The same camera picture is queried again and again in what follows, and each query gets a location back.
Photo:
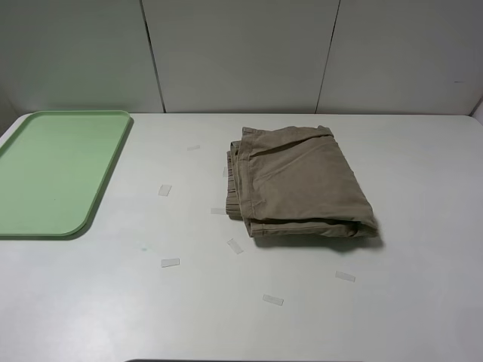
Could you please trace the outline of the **khaki shorts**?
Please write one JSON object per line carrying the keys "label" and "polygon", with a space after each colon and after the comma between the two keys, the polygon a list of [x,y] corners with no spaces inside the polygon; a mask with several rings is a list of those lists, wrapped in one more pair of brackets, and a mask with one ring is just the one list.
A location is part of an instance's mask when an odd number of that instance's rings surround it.
{"label": "khaki shorts", "polygon": [[226,214],[252,238],[374,238],[373,208],[327,127],[245,127],[227,157]]}

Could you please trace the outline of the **green plastic tray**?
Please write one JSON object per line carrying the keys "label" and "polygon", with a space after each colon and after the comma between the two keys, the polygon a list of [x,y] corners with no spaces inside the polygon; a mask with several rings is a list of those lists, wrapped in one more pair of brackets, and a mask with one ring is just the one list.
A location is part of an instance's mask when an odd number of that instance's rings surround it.
{"label": "green plastic tray", "polygon": [[82,229],[131,123],[125,111],[43,111],[1,147],[1,236],[66,237]]}

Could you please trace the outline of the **clear tape strip center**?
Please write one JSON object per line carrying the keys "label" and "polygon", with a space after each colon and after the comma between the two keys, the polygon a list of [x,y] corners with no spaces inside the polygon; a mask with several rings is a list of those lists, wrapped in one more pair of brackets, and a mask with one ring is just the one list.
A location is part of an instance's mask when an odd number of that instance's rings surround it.
{"label": "clear tape strip center", "polygon": [[233,238],[227,241],[227,245],[237,255],[244,252],[243,248],[240,246],[240,244],[237,242],[237,240],[235,240]]}

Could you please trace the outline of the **clear tape strip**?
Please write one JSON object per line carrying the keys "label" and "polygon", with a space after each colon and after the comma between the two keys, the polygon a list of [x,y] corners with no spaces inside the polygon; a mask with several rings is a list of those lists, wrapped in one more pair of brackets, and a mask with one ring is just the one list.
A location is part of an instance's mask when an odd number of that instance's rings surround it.
{"label": "clear tape strip", "polygon": [[277,306],[283,306],[283,303],[284,303],[283,299],[275,296],[267,295],[267,294],[263,295],[263,301]]}
{"label": "clear tape strip", "polygon": [[161,267],[162,268],[168,268],[168,267],[178,266],[179,264],[180,264],[180,259],[179,258],[163,259],[161,261]]}
{"label": "clear tape strip", "polygon": [[352,283],[355,282],[355,276],[354,275],[347,274],[347,273],[342,272],[342,271],[336,271],[335,272],[335,277],[336,278],[339,278],[341,280],[345,280],[345,281],[352,282]]}
{"label": "clear tape strip", "polygon": [[162,196],[162,197],[169,196],[171,189],[172,189],[172,185],[168,185],[168,184],[161,185],[158,190],[158,196]]}
{"label": "clear tape strip", "polygon": [[237,240],[235,240],[233,238],[227,241],[227,245],[237,255],[244,252],[243,248],[240,246],[240,244],[237,242]]}

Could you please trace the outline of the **clear tape strip upper left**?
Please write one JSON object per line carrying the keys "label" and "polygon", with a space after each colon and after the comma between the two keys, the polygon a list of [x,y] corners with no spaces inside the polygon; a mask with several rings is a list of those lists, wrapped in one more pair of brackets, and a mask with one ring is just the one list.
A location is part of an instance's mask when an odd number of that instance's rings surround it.
{"label": "clear tape strip upper left", "polygon": [[172,189],[172,185],[168,185],[168,184],[161,185],[158,190],[158,196],[162,196],[162,197],[169,196],[171,189]]}

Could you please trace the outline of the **clear tape strip lower left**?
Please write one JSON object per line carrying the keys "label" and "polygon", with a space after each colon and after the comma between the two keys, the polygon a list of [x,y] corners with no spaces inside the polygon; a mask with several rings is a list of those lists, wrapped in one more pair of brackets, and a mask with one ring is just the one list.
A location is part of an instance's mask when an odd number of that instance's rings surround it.
{"label": "clear tape strip lower left", "polygon": [[180,259],[179,258],[163,259],[161,261],[161,267],[162,268],[168,268],[168,267],[178,266],[179,264],[180,264]]}

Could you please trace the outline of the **clear tape strip bottom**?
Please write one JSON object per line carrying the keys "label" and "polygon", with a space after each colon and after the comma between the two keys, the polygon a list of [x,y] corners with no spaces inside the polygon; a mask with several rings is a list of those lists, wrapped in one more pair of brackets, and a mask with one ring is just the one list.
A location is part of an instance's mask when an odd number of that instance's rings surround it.
{"label": "clear tape strip bottom", "polygon": [[283,299],[275,296],[267,295],[267,294],[263,295],[263,301],[277,306],[283,306],[283,303],[284,303]]}

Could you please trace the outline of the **clear tape strip right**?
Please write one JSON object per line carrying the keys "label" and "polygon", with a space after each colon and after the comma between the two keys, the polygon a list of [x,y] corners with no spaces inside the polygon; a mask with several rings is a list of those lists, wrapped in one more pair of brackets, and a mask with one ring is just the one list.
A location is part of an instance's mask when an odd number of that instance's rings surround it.
{"label": "clear tape strip right", "polygon": [[347,273],[342,272],[342,271],[336,271],[335,272],[335,277],[336,278],[339,278],[341,280],[345,280],[345,281],[352,282],[352,283],[355,282],[355,276],[354,275],[347,274]]}

